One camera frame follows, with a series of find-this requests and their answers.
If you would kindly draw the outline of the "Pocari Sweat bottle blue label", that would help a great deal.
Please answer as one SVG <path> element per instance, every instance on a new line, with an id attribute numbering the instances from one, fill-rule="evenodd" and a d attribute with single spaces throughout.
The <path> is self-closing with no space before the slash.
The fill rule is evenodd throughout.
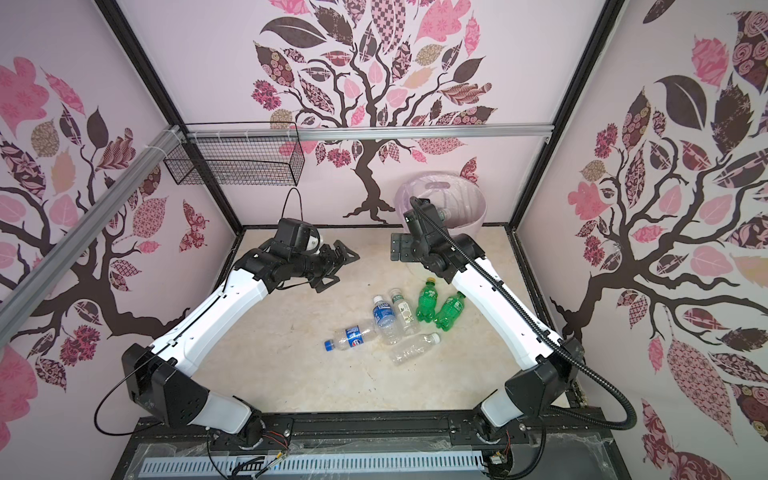
<path id="1" fill-rule="evenodd" d="M 391 304 L 381 295 L 373 297 L 373 319 L 387 345 L 397 344 L 402 337 L 398 319 L 394 314 Z"/>

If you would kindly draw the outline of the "blue cap blue label bottle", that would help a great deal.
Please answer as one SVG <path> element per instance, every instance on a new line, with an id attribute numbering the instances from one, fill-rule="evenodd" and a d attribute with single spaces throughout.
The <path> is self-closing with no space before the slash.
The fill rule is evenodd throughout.
<path id="1" fill-rule="evenodd" d="M 323 347 L 327 352 L 349 350 L 370 343 L 378 337 L 372 324 L 356 324 L 335 332 L 333 338 L 325 340 Z"/>

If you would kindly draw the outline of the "clear bottle white cap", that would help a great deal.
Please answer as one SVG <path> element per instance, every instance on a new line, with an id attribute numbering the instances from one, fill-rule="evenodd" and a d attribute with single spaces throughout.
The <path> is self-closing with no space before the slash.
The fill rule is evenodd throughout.
<path id="1" fill-rule="evenodd" d="M 440 342 L 441 337 L 438 333 L 408 337 L 394 346 L 390 352 L 390 359 L 394 365 L 403 365 L 429 352 Z"/>

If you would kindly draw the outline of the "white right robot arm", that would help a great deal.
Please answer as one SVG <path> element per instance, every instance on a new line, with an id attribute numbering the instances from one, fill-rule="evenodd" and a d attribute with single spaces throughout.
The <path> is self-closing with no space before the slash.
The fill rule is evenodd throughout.
<path id="1" fill-rule="evenodd" d="M 496 430 L 521 417 L 538 417 L 575 379 L 581 347 L 564 341 L 520 302 L 472 237 L 451 236 L 428 199 L 413 196 L 410 206 L 405 213 L 408 232 L 392 236 L 391 259 L 419 263 L 464 294 L 519 366 L 503 387 L 476 407 L 480 421 Z"/>

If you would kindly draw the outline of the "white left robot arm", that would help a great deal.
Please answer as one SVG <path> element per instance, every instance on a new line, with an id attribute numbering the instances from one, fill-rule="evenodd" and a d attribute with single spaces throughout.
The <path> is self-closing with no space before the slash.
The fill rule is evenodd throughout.
<path id="1" fill-rule="evenodd" d="M 248 250 L 222 283 L 187 318 L 151 345 L 122 356 L 130 400 L 170 428 L 200 426 L 230 436 L 242 449 L 258 446 L 265 426 L 247 402 L 193 380 L 205 357 L 252 307 L 291 279 L 322 293 L 339 270 L 359 260 L 343 242 L 327 244 L 311 224 L 282 219 L 275 235 Z"/>

